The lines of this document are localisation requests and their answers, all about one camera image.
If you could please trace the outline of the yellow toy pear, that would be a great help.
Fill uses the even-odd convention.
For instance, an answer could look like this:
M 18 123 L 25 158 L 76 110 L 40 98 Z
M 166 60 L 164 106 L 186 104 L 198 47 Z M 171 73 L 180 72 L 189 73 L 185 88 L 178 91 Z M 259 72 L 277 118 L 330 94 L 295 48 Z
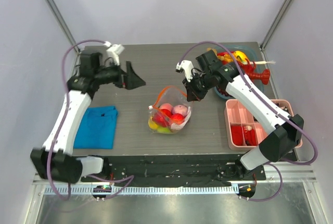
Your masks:
M 149 128 L 152 129 L 152 130 L 157 130 L 158 127 L 159 127 L 159 126 L 158 126 L 154 121 L 152 121 L 151 119 L 148 120 L 148 126 L 149 126 Z

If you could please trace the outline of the purple toy onion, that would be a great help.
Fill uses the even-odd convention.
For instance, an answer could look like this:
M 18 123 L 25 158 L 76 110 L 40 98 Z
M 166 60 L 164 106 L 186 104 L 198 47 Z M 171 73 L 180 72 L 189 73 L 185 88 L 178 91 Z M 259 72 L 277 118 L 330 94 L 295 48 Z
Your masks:
M 172 114 L 181 114 L 186 117 L 188 114 L 188 107 L 185 105 L 176 105 L 172 108 Z

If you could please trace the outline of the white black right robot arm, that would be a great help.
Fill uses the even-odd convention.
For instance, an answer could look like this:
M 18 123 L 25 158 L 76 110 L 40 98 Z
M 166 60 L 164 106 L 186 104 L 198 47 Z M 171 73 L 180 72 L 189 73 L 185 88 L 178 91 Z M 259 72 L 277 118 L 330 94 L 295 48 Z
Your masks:
M 235 174 L 246 180 L 254 169 L 268 162 L 277 162 L 299 145 L 304 120 L 291 116 L 265 96 L 243 72 L 237 62 L 223 64 L 210 50 L 196 58 L 197 69 L 189 60 L 176 65 L 183 72 L 183 85 L 189 102 L 201 101 L 209 89 L 220 87 L 237 99 L 261 124 L 267 137 L 255 148 L 246 152 L 235 166 Z

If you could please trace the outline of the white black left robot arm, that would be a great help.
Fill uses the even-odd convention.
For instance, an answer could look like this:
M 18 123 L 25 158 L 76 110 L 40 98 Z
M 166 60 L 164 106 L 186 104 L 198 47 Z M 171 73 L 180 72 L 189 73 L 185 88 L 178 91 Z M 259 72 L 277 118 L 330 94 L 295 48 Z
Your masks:
M 130 61 L 122 70 L 116 64 L 102 65 L 102 56 L 100 51 L 81 51 L 79 73 L 65 83 L 64 102 L 54 128 L 42 148 L 31 151 L 37 173 L 49 182 L 74 184 L 89 175 L 100 182 L 110 178 L 111 169 L 104 165 L 104 158 L 72 155 L 79 125 L 101 85 L 113 83 L 118 88 L 133 90 L 146 82 L 135 73 Z

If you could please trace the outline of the red toy bell pepper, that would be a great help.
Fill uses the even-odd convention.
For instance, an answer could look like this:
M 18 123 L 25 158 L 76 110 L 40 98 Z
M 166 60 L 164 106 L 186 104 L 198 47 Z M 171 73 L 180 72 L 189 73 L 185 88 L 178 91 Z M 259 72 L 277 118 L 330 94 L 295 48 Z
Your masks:
M 152 117 L 152 120 L 161 127 L 169 127 L 172 114 L 165 114 L 158 110 Z

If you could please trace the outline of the pink toy peach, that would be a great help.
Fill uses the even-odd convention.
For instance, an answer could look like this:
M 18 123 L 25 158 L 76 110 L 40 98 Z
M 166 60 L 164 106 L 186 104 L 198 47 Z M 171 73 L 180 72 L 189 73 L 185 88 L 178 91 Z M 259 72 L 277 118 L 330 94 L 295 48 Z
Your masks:
M 165 114 L 172 114 L 173 106 L 169 103 L 164 103 L 159 107 L 159 109 Z

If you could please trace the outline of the clear orange zip bag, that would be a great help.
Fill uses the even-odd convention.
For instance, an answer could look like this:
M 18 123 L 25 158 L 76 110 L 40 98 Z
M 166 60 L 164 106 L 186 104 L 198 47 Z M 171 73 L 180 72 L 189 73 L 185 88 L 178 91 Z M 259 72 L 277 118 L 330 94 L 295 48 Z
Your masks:
M 175 134 L 189 122 L 193 103 L 187 101 L 187 94 L 175 86 L 165 87 L 156 101 L 148 106 L 148 126 L 161 134 Z

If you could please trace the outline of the green toy apple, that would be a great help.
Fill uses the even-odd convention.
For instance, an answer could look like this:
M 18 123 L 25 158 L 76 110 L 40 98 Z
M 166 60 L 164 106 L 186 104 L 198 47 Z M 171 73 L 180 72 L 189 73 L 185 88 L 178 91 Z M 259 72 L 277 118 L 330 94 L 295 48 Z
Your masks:
M 157 129 L 158 133 L 162 133 L 162 134 L 170 134 L 172 133 L 172 131 L 168 128 L 168 127 L 159 127 Z

